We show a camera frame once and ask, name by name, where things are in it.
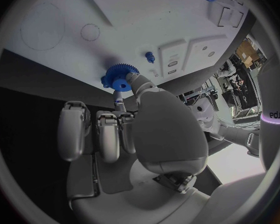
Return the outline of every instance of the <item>drawn circle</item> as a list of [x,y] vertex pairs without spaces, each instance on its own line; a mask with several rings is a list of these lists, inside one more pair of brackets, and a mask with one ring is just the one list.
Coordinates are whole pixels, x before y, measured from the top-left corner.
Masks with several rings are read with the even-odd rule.
[[100,28],[95,24],[86,24],[81,30],[81,36],[86,41],[95,41],[100,34]]
[[26,14],[20,34],[29,48],[45,51],[58,45],[64,30],[64,19],[60,9],[51,3],[43,3],[33,7]]
[[214,54],[215,54],[215,52],[212,51],[208,56],[211,57],[211,56],[214,55]]

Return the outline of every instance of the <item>purple light strip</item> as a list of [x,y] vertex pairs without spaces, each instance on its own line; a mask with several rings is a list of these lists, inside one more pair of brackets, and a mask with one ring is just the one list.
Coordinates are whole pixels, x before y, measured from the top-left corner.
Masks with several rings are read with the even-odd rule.
[[263,114],[263,113],[262,113],[262,115],[261,115],[261,119],[262,119],[264,122],[267,122],[267,123],[279,124],[279,125],[280,125],[280,121],[279,121],[279,120],[276,121],[276,119],[264,117],[264,114]]

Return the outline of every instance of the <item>blue gear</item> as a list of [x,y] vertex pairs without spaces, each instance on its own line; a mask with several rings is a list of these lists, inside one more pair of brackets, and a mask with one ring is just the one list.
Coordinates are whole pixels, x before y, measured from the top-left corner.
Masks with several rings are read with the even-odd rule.
[[126,81],[129,72],[139,73],[138,69],[128,64],[117,64],[110,67],[106,75],[101,78],[104,88],[112,88],[116,91],[130,91],[132,88]]

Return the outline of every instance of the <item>rectangular slot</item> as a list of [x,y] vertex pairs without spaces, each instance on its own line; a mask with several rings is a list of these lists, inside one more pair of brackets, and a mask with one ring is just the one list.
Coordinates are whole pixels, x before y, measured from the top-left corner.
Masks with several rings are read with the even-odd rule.
[[168,74],[170,75],[170,74],[172,74],[172,73],[174,73],[174,72],[176,72],[176,70],[169,71]]
[[168,65],[168,67],[170,67],[170,66],[175,66],[177,64],[177,61],[173,61],[173,62],[171,62],[169,65]]

